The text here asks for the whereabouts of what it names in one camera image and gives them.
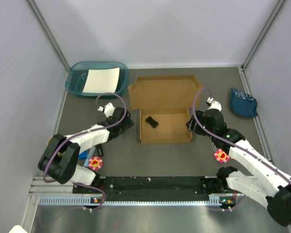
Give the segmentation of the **yellow bone-shaped sponge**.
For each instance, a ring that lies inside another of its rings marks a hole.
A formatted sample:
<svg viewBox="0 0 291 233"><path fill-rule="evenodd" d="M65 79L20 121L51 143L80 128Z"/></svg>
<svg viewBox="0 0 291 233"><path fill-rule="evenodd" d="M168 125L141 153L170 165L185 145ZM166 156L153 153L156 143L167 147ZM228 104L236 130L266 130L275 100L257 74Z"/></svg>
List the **yellow bone-shaped sponge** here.
<svg viewBox="0 0 291 233"><path fill-rule="evenodd" d="M146 123L149 124L153 129L157 128L159 123L151 116L145 119Z"/></svg>

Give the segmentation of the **brown cardboard box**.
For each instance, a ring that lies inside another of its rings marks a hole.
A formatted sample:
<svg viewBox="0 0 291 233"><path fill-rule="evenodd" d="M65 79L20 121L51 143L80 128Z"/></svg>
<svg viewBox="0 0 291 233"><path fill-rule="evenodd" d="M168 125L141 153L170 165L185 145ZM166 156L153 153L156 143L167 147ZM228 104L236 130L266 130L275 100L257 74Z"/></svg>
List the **brown cardboard box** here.
<svg viewBox="0 0 291 233"><path fill-rule="evenodd" d="M195 75L137 77L128 91L131 109L140 113L141 143L190 143L193 135L186 127L191 119L189 109L199 106L196 94L202 87ZM148 116L159 123L157 128L146 123Z"/></svg>

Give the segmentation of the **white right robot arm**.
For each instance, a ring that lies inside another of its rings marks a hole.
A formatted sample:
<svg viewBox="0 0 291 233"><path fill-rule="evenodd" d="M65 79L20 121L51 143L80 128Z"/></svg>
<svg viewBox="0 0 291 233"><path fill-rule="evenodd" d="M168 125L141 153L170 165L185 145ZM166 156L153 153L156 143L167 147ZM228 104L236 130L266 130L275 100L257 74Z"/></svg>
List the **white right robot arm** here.
<svg viewBox="0 0 291 233"><path fill-rule="evenodd" d="M206 111L193 110L188 130L208 136L218 149L251 173L246 176L231 166L221 168L217 174L218 189L239 191L262 205L279 225L291 225L291 176L257 152L241 133L227 127L219 102L209 97L207 105Z"/></svg>

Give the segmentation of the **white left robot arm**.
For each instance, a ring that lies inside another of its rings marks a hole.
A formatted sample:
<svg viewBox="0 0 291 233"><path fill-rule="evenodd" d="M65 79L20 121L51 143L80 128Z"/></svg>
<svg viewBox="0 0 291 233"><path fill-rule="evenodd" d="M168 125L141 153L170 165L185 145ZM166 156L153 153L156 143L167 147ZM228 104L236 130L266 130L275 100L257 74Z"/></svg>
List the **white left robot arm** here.
<svg viewBox="0 0 291 233"><path fill-rule="evenodd" d="M54 135L48 142L38 168L60 184L81 183L89 192L98 191L98 174L78 165L79 155L98 144L117 138L134 125L130 112L125 108L108 103L101 110L106 119L91 128L71 135Z"/></svg>

